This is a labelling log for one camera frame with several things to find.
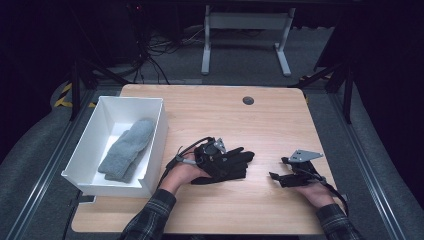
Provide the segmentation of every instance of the gray floor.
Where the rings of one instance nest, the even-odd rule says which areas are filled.
[[[278,42],[279,33],[273,31],[264,31],[256,37],[233,31],[215,33],[208,76],[200,74],[201,38],[172,54],[154,59],[171,84],[285,87],[297,83],[299,77],[313,73],[313,66],[331,31],[302,29],[290,32],[285,53],[292,70],[291,77],[282,76],[272,48],[273,43]],[[146,84],[157,84],[157,73],[151,64],[143,65],[141,72]],[[160,79],[160,83],[164,83],[163,77]],[[325,83],[325,80],[320,80],[305,88],[304,92],[337,186],[349,197],[350,219],[367,239],[424,239],[423,211],[394,168],[360,96],[354,91],[352,125],[346,125],[340,117],[343,91],[341,89],[336,95],[327,94],[323,90]],[[52,105],[63,86],[58,86],[51,97]],[[86,101],[91,102],[100,95],[118,95],[119,89],[113,82],[102,81],[96,91],[82,89],[82,94]],[[33,206],[27,206],[26,209],[33,210],[30,214],[22,212],[28,219],[18,221],[13,228],[15,231],[22,228],[22,231],[17,231],[16,239],[60,239],[66,230],[67,239],[115,239],[118,236],[117,233],[76,233],[67,228],[72,212],[70,201],[78,191],[60,173],[69,161],[92,111],[93,108],[84,108],[79,118],[69,122],[70,108],[53,107],[52,112],[35,124],[6,157],[0,166],[0,214],[3,216],[0,239],[6,239],[15,221],[22,219],[19,214],[34,187],[35,190],[46,191],[41,191],[41,195],[35,198],[39,201]],[[63,139],[62,136],[68,132],[71,132],[69,138]],[[371,172],[363,170],[361,161],[364,157]],[[46,166],[51,169],[51,178],[40,179],[40,176],[48,175],[43,172]],[[367,180],[370,173],[383,195],[376,194],[379,189],[376,189],[375,182]],[[37,185],[39,180],[45,188]],[[387,208],[381,208],[381,200],[387,200],[389,213]],[[388,221],[387,214],[394,219]],[[325,239],[324,236],[301,238]]]

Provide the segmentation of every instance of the black glove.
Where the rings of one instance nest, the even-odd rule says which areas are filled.
[[[196,178],[191,181],[191,184],[203,185],[246,178],[247,163],[252,161],[255,153],[242,152],[244,150],[242,147],[225,154],[212,149],[201,145],[194,150],[197,166],[212,178]]]

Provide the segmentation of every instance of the person's left hand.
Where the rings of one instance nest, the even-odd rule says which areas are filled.
[[[194,149],[195,147],[189,149],[184,155],[184,158],[188,160],[195,160],[193,153]],[[192,180],[199,177],[210,178],[211,176],[197,167],[197,165],[177,163],[175,167],[169,171],[159,188],[167,190],[175,195],[181,185],[190,183]]]

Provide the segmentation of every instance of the hand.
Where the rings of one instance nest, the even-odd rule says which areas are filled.
[[[188,160],[195,160],[194,149],[195,147],[189,149],[187,154],[184,155],[184,158]],[[192,180],[199,177],[210,178],[211,176],[209,176],[209,174],[207,174],[202,169],[198,168],[196,165],[191,165],[188,163],[177,163],[175,167],[169,171],[165,179],[163,179],[163,182],[159,188],[175,195],[181,185],[190,183]]]
[[[311,183],[306,186],[293,187],[292,189],[305,196],[316,208],[335,203],[331,192],[321,183]]]

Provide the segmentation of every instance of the gray sock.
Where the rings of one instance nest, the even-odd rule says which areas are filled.
[[[112,144],[105,159],[97,169],[111,179],[123,179],[130,164],[150,141],[154,132],[154,122],[143,119],[135,122]]]

